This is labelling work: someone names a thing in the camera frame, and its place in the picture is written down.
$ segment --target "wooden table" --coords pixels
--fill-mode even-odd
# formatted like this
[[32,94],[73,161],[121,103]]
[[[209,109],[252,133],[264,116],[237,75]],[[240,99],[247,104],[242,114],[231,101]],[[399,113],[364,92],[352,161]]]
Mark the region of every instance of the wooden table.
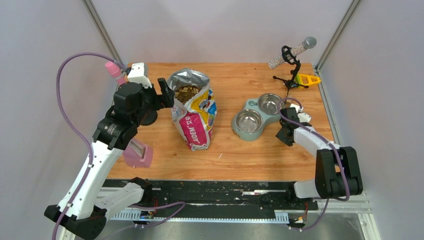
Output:
[[[252,142],[241,140],[231,129],[231,120],[247,99],[265,93],[286,96],[287,89],[273,75],[288,79],[292,66],[283,64],[271,70],[266,63],[150,63],[148,76],[168,78],[184,67],[205,73],[215,95],[217,116],[211,144],[207,150],[191,151],[177,132],[171,110],[158,111],[157,121],[138,128],[136,138],[153,147],[150,168],[132,168],[121,157],[109,178],[163,180],[300,181],[315,176],[315,159],[302,147],[288,147],[276,133],[279,123],[267,126]],[[311,64],[303,63],[300,73],[314,75]],[[292,89],[289,94],[301,101],[312,116],[312,126],[333,139],[318,86]]]

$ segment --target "silver microphone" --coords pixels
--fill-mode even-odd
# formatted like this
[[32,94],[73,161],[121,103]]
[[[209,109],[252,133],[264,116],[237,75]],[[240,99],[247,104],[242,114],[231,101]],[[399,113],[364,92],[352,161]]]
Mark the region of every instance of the silver microphone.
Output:
[[[297,47],[293,47],[290,52],[291,54],[293,54],[293,56],[297,56],[301,53],[303,53],[304,51],[306,51],[306,49],[312,49],[315,47],[315,45],[317,45],[317,39],[313,36],[308,36],[307,38],[305,38],[305,40]],[[286,61],[284,61],[283,57],[280,55],[278,57],[276,57],[274,60],[268,62],[268,67],[270,69],[275,69],[276,67],[280,66],[281,64],[285,63]]]

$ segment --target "yellow object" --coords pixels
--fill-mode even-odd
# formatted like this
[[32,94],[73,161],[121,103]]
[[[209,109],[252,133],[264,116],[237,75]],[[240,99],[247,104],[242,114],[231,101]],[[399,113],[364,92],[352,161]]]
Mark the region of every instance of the yellow object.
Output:
[[294,80],[296,81],[296,83],[302,84],[302,85],[305,85],[305,86],[311,86],[311,85],[314,85],[314,84],[321,83],[321,78],[319,78],[317,76],[300,74],[300,73],[296,75],[296,78]]

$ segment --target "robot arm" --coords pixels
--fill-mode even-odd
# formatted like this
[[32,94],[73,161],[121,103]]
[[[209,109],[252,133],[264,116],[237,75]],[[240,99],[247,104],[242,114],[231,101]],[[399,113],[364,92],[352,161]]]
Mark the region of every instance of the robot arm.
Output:
[[[140,69],[139,64],[133,64],[131,69]],[[97,200],[109,171],[137,134],[137,128],[153,124],[158,117],[156,111],[174,105],[174,92],[164,78],[158,79],[161,95],[144,76],[144,69],[142,72],[130,71],[128,79],[130,82],[120,85],[113,95],[114,105],[94,132],[92,164],[89,164],[88,156],[64,198],[58,205],[48,206],[44,212],[47,218],[57,222],[67,207],[60,225],[86,240],[95,239],[115,214],[134,203],[148,203],[151,198],[152,185],[136,177],[119,191]],[[90,171],[84,177],[87,167]],[[73,202],[68,203],[81,182]]]
[[276,137],[288,146],[297,143],[316,158],[315,178],[294,183],[297,198],[330,199],[346,196],[346,188],[340,172],[336,172],[336,155],[329,146],[331,143],[337,150],[342,163],[347,185],[351,195],[359,195],[363,191],[361,172],[356,151],[350,146],[340,146],[314,134],[315,129],[303,121],[304,113],[298,113],[296,107],[281,109],[281,114],[298,124],[280,119],[281,129]]

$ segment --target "pet food bag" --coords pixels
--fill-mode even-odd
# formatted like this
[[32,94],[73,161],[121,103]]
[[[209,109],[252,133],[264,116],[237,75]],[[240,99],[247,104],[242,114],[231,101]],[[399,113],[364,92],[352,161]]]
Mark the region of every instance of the pet food bag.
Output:
[[175,91],[172,121],[192,150],[207,149],[217,116],[209,77],[188,68],[174,72],[167,81]]

